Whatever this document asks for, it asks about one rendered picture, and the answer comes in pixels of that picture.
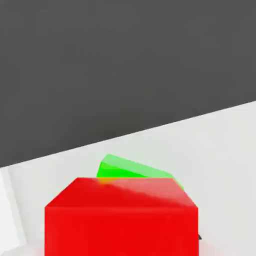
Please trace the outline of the small red cube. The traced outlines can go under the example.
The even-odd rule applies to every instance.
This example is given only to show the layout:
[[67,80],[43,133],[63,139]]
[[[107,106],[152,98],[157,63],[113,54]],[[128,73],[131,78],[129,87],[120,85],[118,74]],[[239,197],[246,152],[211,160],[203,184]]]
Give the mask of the small red cube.
[[44,227],[44,256],[199,256],[198,207],[173,178],[77,178]]

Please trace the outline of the small green cube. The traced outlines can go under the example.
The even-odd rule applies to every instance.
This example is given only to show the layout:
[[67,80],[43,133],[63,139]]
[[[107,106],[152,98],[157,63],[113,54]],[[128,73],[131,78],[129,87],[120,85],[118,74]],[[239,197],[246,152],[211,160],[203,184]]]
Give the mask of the small green cube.
[[173,178],[184,190],[183,186],[169,172],[162,171],[119,156],[107,154],[100,162],[97,178]]

